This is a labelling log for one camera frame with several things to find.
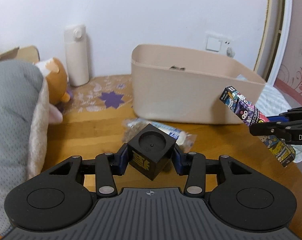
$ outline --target pink stripe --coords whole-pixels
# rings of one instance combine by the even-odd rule
[[[282,80],[277,78],[275,80],[274,86],[277,89],[291,96],[293,99],[295,99],[298,103],[302,105],[302,95],[300,95],[296,90],[294,90],[292,87],[284,83]]]

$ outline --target snack package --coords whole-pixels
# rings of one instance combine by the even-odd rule
[[[163,123],[159,123],[159,122],[145,120],[142,118],[124,120],[123,126],[126,127],[127,129],[124,132],[122,141],[124,143],[127,143],[134,136],[136,136],[144,127],[146,127],[149,123],[152,124],[153,126],[155,126],[156,128],[160,129],[161,131],[165,132],[166,134],[170,135],[171,137],[177,139],[177,145],[179,145],[179,147],[184,152],[189,152],[195,142],[195,139],[196,139],[195,134],[189,134],[178,128],[174,128],[172,126],[169,126],[169,125],[166,125]]]
[[[269,119],[262,114],[245,96],[240,94],[232,86],[225,88],[220,100],[229,107],[248,127],[258,122],[269,122]],[[273,153],[283,167],[286,167],[295,158],[295,150],[287,145],[283,139],[275,135],[258,136],[259,139]]]

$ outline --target black box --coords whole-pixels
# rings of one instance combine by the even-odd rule
[[[175,142],[176,139],[148,124],[128,142],[131,166],[154,180],[171,159]]]

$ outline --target purple star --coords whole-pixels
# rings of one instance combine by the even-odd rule
[[[116,94],[114,91],[110,93],[102,92],[102,95],[99,97],[102,101],[104,101],[104,104],[106,107],[113,106],[115,109],[117,109],[121,103],[124,103],[122,100],[123,94]]]

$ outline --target orange and white plush toy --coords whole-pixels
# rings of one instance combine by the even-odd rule
[[[70,95],[67,93],[67,73],[61,61],[51,58],[35,63],[48,83],[49,89],[49,123],[58,124],[63,120],[61,112],[54,106],[59,102],[67,103]]]

